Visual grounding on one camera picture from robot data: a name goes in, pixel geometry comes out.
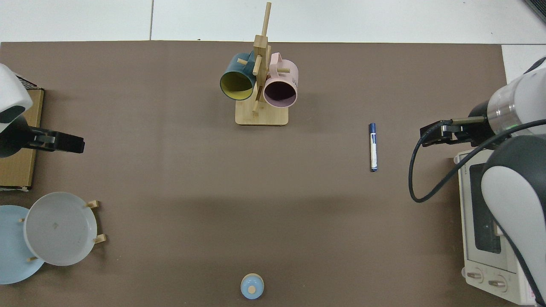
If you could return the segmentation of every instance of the oven door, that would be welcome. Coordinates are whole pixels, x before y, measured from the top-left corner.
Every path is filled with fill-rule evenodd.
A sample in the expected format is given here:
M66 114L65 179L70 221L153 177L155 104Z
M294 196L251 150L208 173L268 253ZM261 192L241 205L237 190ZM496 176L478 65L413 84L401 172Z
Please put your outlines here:
M480 187L483 167L491 153L491 150L481 151L459 172L466 258L515 273L518 266L515 254L508 240L499 235ZM465 156L466 153L462 153L459 159Z

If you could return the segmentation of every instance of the white floor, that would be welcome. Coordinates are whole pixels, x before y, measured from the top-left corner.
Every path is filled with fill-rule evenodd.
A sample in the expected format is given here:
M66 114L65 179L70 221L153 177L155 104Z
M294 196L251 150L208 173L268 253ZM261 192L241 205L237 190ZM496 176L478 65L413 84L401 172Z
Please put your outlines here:
M266 1L0 0L0 42L254 40ZM501 44L507 80L546 55L523 0L272 0L271 42Z

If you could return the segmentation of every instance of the pink mug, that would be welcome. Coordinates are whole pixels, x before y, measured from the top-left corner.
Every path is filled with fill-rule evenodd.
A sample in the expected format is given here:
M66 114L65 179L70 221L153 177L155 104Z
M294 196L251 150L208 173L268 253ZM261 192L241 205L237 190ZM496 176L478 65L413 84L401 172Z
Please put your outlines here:
M281 54L271 55L269 64L270 77L264 85L264 99L277 108L287 108L298 98L298 67L289 60L283 60Z

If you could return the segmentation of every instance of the wooden base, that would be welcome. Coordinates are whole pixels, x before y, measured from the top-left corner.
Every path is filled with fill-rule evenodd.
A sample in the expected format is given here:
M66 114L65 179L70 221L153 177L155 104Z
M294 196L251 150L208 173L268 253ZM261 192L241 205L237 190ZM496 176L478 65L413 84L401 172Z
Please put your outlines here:
M257 113L254 113L258 87L254 87L252 95L235 102L235 122L250 126L284 126L288 124L288 108L275 108L268 103L258 102Z

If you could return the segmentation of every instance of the white plate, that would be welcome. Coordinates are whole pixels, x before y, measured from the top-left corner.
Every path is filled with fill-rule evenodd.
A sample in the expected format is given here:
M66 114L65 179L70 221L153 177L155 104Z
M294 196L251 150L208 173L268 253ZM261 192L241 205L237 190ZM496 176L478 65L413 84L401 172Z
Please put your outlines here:
M25 220L28 248L45 262L72 265L93 249L97 221L86 202L65 192L47 194L32 205Z

